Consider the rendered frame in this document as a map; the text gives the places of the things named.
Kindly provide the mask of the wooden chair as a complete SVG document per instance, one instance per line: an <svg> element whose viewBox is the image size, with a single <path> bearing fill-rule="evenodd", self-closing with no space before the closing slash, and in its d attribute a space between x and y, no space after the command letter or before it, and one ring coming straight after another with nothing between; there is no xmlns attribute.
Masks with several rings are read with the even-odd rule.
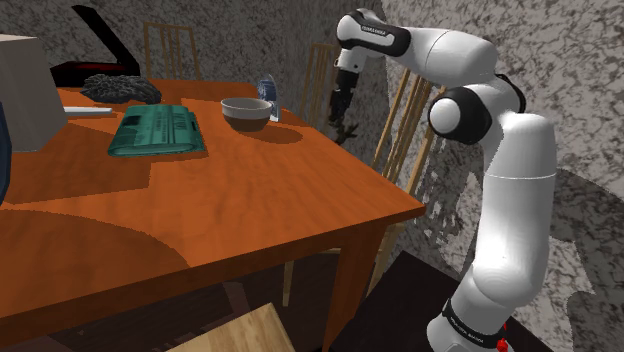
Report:
<svg viewBox="0 0 624 352"><path fill-rule="evenodd" d="M399 89L395 95L393 104L390 108L389 115L387 117L386 123L384 125L384 130L378 142L373 161L371 162L371 167L376 169L380 159L381 153L384 146L385 141L390 136L391 127L394 123L399 104L403 97L403 93L405 92L406 86L409 82L410 76L412 75L409 69L405 69L400 80ZM433 88L433 84L426 79L416 76L414 79L407 103L405 105L405 109L403 111L400 123L398 125L397 133L393 140L392 147L388 154L388 158L383 165L382 176L385 177L392 183L396 183L399 177L399 174L404 165L405 158L407 156L407 152L411 145L414 133L416 132L416 128L420 122L422 117L424 108L426 103L429 100L429 96L431 94L431 89ZM417 161L415 162L411 176L409 185L405 188L405 192L412 195L415 191L416 182L419 180L420 175L423 170L424 161L428 150L430 148L431 142L431 133L426 133L427 140L424 141ZM387 262L390 257L390 253L395 245L395 242L398 238L398 235L404 231L406 225L404 223L397 223L391 225L387 228L386 233L384 234L384 238L379 247L373 273L370 279L369 287L367 294L370 294L374 287L377 285L379 280L381 279Z"/></svg>
<svg viewBox="0 0 624 352"><path fill-rule="evenodd" d="M339 54L338 45L312 43L310 46L298 115L322 134L328 132L330 95L337 75L334 62Z"/></svg>
<svg viewBox="0 0 624 352"><path fill-rule="evenodd" d="M272 303L267 303L167 352L295 352Z"/></svg>
<svg viewBox="0 0 624 352"><path fill-rule="evenodd" d="M158 30L163 62L165 68L165 77L167 79L180 79L182 74L182 55L181 55L181 32L186 32L189 37L189 45L194 67L194 76L196 80L201 79L201 70L198 60L198 52L196 48L194 31L189 26L161 24L155 22L143 23L143 39L145 52L145 70L148 79L152 75L150 34L151 28Z"/></svg>

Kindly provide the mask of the blue glass ornament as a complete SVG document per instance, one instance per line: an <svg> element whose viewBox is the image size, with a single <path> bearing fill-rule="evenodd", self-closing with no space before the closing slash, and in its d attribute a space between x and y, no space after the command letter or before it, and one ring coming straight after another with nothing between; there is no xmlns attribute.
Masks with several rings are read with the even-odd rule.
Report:
<svg viewBox="0 0 624 352"><path fill-rule="evenodd" d="M279 122L281 120L281 107L277 84L271 74L265 74L257 83L258 98L269 102L272 105L270 120Z"/></svg>

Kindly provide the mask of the white and brown bowl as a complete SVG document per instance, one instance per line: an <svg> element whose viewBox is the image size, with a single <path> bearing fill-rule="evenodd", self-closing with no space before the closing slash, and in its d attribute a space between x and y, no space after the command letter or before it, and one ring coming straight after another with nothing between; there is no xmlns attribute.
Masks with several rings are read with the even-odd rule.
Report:
<svg viewBox="0 0 624 352"><path fill-rule="evenodd" d="M270 120L273 104L258 98L234 97L221 101L225 121L236 131L257 132Z"/></svg>

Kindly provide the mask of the orange wooden table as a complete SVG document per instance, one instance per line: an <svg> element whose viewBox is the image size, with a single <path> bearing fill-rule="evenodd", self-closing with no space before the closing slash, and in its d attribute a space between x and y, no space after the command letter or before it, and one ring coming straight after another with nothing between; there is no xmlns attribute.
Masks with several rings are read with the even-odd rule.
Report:
<svg viewBox="0 0 624 352"><path fill-rule="evenodd" d="M354 316L386 228L424 206L291 113L234 131L245 83L159 81L201 152L115 158L124 114L71 119L13 157L0 205L0 348L340 249L324 340Z"/></svg>

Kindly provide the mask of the green folded newspaper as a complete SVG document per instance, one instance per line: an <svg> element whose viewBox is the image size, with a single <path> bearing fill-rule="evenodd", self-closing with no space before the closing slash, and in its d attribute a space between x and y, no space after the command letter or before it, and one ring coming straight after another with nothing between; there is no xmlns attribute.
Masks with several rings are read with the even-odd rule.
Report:
<svg viewBox="0 0 624 352"><path fill-rule="evenodd" d="M195 114L182 105L130 106L111 141L112 157L139 157L204 151Z"/></svg>

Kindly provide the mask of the dark robot stand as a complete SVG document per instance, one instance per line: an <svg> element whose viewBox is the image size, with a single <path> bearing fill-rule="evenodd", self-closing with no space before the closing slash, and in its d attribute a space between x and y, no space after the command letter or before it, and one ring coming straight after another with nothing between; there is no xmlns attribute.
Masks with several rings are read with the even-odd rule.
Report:
<svg viewBox="0 0 624 352"><path fill-rule="evenodd" d="M426 327L458 281L403 251L329 352L433 352Z"/></svg>

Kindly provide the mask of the dark grey crumpled cloth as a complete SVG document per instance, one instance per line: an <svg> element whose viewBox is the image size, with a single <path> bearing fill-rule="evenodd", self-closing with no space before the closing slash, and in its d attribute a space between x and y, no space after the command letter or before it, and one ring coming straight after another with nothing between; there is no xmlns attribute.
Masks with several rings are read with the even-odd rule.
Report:
<svg viewBox="0 0 624 352"><path fill-rule="evenodd" d="M80 93L100 103L124 104L130 100L159 104L162 93L141 76L93 75L85 80Z"/></svg>

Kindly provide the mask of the black open laptop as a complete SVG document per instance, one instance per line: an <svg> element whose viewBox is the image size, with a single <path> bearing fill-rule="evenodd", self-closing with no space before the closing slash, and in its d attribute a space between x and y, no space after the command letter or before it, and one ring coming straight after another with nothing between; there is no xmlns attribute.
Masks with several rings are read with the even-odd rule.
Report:
<svg viewBox="0 0 624 352"><path fill-rule="evenodd" d="M73 5L72 9L114 55L116 62L67 61L53 66L50 71L57 87L83 87L86 79L97 74L140 75L139 63L95 9L84 5Z"/></svg>

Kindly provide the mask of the white flat stick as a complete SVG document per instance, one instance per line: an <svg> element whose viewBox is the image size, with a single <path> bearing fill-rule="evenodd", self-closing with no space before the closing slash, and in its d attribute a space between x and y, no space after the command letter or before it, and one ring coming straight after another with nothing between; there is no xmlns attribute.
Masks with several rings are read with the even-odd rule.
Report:
<svg viewBox="0 0 624 352"><path fill-rule="evenodd" d="M67 116L99 116L112 113L111 108L64 106Z"/></svg>

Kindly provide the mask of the grey box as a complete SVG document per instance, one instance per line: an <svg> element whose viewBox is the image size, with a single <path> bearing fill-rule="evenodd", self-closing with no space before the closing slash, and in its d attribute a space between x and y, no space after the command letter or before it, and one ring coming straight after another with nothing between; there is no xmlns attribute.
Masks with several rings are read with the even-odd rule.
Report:
<svg viewBox="0 0 624 352"><path fill-rule="evenodd" d="M67 124L38 38L0 34L0 103L15 152L42 149Z"/></svg>

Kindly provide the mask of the dark blue object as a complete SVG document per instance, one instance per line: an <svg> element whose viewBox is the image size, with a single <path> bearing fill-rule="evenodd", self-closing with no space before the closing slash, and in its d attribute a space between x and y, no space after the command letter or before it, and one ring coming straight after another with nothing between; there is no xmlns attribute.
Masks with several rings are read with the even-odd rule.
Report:
<svg viewBox="0 0 624 352"><path fill-rule="evenodd" d="M10 185L12 143L3 105L0 102L0 206Z"/></svg>

